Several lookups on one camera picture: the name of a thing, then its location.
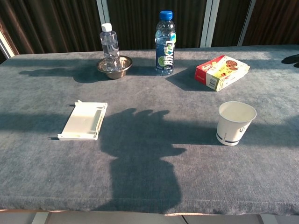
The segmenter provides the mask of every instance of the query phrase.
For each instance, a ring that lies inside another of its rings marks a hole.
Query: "gray tablecloth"
[[[0,208],[299,214],[298,45],[185,49],[157,77],[154,51],[123,51],[126,77],[96,69],[102,52],[20,55],[0,66]],[[214,92],[195,67],[226,54],[251,66]],[[97,141],[58,141],[72,104],[107,102]],[[235,147],[216,139],[218,107],[254,106]]]

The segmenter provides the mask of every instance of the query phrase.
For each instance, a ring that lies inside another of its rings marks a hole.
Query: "food box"
[[[195,79],[215,91],[222,90],[244,77],[249,66],[226,55],[197,66]]]

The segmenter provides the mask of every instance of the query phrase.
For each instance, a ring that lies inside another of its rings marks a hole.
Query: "white paper cup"
[[[216,137],[227,146],[239,143],[247,127],[256,118],[256,110],[245,103],[229,101],[219,107]]]

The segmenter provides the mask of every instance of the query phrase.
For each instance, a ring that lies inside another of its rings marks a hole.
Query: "metal bowl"
[[[107,71],[105,58],[99,60],[99,62],[97,63],[97,68],[99,71],[106,73],[106,75],[111,79],[118,79],[124,77],[127,73],[127,70],[132,66],[132,59],[123,55],[120,56],[120,59],[121,59],[122,70]]]

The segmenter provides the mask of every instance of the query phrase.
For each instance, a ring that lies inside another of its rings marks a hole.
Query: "clear plastic bottle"
[[[155,35],[156,71],[162,76],[171,74],[174,68],[174,44],[177,36],[171,19],[172,11],[161,11]]]
[[[103,47],[104,57],[107,62],[107,71],[121,70],[120,52],[116,32],[112,30],[110,23],[102,24],[103,32],[100,33],[100,39]]]

